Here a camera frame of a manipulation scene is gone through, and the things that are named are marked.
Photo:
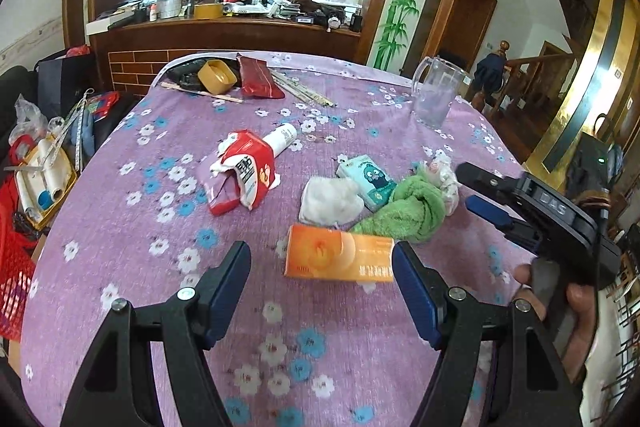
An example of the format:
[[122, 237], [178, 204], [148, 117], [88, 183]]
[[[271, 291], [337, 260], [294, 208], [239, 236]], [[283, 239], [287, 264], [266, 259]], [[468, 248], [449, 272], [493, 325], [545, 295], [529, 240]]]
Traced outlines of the green towel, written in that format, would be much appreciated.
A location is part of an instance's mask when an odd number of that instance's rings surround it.
[[423, 243], [433, 236], [445, 217], [442, 192], [423, 174], [413, 174], [395, 187], [385, 206], [357, 222], [350, 231]]

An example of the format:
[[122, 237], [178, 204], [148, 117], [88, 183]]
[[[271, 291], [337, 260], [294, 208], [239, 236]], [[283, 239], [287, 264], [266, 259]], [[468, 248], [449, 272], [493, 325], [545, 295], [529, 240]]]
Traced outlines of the teal cartoon tissue pack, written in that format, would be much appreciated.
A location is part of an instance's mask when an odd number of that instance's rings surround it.
[[377, 212], [390, 200], [397, 183], [368, 155], [346, 159], [338, 165], [336, 175], [354, 181], [364, 205]]

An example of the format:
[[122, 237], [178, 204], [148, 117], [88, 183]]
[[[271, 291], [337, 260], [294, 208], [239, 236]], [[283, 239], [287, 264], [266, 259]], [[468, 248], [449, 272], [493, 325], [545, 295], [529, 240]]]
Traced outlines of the white floral crumpled tissue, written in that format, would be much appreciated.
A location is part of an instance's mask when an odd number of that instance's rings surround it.
[[451, 158], [446, 154], [436, 154], [431, 160], [422, 162], [418, 173], [439, 189], [446, 216], [451, 216], [459, 205], [460, 186], [451, 166]]

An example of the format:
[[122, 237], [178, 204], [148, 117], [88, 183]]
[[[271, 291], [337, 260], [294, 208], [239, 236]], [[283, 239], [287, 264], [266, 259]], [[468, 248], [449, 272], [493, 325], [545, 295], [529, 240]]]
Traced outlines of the red plastic basket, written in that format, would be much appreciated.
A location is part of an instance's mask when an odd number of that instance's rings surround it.
[[21, 341], [26, 301], [36, 267], [32, 252], [37, 245], [14, 228], [17, 204], [15, 183], [6, 178], [1, 183], [1, 336], [13, 341]]

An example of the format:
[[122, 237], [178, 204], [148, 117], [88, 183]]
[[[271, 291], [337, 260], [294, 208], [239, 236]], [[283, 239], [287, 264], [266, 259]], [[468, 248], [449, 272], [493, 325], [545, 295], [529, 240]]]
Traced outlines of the orange carton box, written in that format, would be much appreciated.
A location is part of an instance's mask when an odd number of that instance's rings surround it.
[[358, 283], [393, 282], [394, 240], [292, 225], [283, 274], [293, 279]]

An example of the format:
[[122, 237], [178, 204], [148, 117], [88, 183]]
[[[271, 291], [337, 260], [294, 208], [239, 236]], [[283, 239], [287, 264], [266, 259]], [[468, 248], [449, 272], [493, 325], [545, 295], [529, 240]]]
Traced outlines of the wrapped chopsticks bundle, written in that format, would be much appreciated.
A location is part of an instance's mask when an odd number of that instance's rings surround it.
[[331, 101], [329, 98], [305, 86], [297, 78], [290, 78], [287, 75], [282, 74], [282, 72], [277, 72], [276, 70], [273, 70], [273, 69], [271, 69], [271, 76], [273, 78], [274, 83], [280, 89], [288, 93], [291, 93], [292, 95], [295, 96], [295, 98], [298, 98], [300, 101], [303, 101], [308, 104], [317, 104], [322, 107], [337, 106], [337, 104]]

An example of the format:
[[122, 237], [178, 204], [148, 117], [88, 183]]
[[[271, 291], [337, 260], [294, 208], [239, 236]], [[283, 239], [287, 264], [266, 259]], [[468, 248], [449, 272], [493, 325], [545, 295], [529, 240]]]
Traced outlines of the white plastic bottle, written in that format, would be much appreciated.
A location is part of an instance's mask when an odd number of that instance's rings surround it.
[[278, 157], [297, 139], [297, 130], [288, 122], [266, 134], [264, 141], [272, 150], [273, 157]]

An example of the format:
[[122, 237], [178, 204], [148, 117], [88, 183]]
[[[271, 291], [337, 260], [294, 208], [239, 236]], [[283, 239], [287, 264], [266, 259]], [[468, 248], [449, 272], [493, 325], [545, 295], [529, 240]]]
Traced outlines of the yellow tray with rolls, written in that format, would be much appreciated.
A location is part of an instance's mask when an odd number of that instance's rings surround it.
[[77, 180], [65, 150], [47, 136], [16, 167], [15, 183], [20, 206], [28, 222], [39, 232], [60, 210]]

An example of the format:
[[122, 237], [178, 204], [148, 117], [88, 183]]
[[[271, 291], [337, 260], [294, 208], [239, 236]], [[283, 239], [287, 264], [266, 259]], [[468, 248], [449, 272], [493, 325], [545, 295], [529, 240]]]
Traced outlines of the red white snack bag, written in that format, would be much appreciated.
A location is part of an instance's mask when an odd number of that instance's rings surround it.
[[196, 172], [210, 213], [218, 217], [239, 206], [259, 206], [279, 183], [274, 163], [287, 146], [275, 136], [259, 138], [250, 130], [229, 133], [216, 155], [207, 156]]

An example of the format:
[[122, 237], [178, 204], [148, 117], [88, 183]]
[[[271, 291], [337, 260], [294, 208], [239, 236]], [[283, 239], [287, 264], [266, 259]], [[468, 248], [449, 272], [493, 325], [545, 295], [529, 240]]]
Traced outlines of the dark red packet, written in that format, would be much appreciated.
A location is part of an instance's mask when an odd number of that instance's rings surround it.
[[258, 58], [238, 54], [242, 95], [250, 98], [270, 98], [282, 100], [284, 92], [274, 82], [267, 63]]

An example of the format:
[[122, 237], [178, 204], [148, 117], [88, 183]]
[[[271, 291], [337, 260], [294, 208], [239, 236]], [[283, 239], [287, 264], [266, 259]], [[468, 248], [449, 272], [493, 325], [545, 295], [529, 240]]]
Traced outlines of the yellow tape roll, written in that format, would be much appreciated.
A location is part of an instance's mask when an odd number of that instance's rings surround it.
[[213, 95], [228, 93], [238, 82], [235, 73], [221, 60], [207, 60], [198, 71], [198, 80]]

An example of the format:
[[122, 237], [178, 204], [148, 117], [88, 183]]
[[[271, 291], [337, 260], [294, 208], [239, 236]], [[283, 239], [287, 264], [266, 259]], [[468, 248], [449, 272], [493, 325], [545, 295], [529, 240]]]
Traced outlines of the wooden chopstick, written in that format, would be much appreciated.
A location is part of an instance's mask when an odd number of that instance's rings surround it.
[[220, 101], [238, 103], [238, 104], [243, 103], [242, 98], [235, 98], [235, 96], [226, 95], [226, 94], [211, 94], [208, 91], [188, 90], [188, 89], [181, 88], [180, 86], [178, 86], [178, 84], [175, 84], [170, 81], [162, 81], [160, 83], [160, 87], [164, 89], [172, 90], [172, 91], [185, 93], [185, 94], [205, 96], [205, 98], [213, 98], [214, 100], [220, 100]]

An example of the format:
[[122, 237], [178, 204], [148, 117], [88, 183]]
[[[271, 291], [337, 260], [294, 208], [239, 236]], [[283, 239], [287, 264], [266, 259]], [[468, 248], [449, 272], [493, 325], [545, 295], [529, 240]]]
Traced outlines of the black bag on table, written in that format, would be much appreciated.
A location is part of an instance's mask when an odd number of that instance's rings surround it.
[[170, 81], [177, 83], [181, 88], [188, 90], [206, 91], [201, 84], [201, 81], [198, 80], [198, 71], [207, 60], [224, 61], [231, 68], [232, 72], [235, 73], [236, 78], [238, 78], [238, 82], [233, 88], [241, 87], [239, 63], [235, 60], [226, 60], [225, 58], [196, 58], [195, 60], [190, 60], [171, 69], [168, 69], [168, 71], [165, 72], [165, 76]]

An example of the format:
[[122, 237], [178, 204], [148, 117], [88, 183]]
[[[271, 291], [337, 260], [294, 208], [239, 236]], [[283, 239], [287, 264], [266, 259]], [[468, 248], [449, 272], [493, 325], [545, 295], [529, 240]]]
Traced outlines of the black leather sofa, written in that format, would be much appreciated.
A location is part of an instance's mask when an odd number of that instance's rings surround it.
[[72, 124], [66, 134], [66, 154], [74, 153], [75, 140], [82, 138], [82, 160], [87, 162], [105, 143], [139, 98], [126, 92], [103, 91], [96, 83], [96, 59], [89, 52], [70, 55], [63, 50], [40, 60], [33, 69], [17, 65], [1, 74], [1, 166], [15, 165], [25, 153], [11, 147], [21, 136], [36, 142], [55, 117], [72, 115], [85, 102], [82, 127]]

